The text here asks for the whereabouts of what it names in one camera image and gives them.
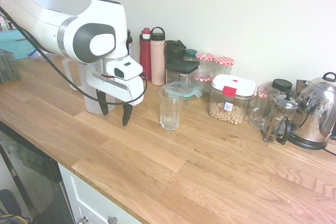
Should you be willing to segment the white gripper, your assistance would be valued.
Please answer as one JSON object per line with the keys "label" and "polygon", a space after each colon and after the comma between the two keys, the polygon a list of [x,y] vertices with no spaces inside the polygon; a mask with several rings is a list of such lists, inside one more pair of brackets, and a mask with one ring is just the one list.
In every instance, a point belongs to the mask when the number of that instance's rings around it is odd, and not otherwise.
{"label": "white gripper", "polygon": [[106,79],[96,71],[93,64],[86,66],[86,80],[88,85],[97,89],[96,95],[103,115],[109,113],[106,94],[123,102],[122,124],[126,126],[132,114],[133,106],[138,105],[144,98],[144,84],[140,76],[130,80],[123,80],[117,77]]}

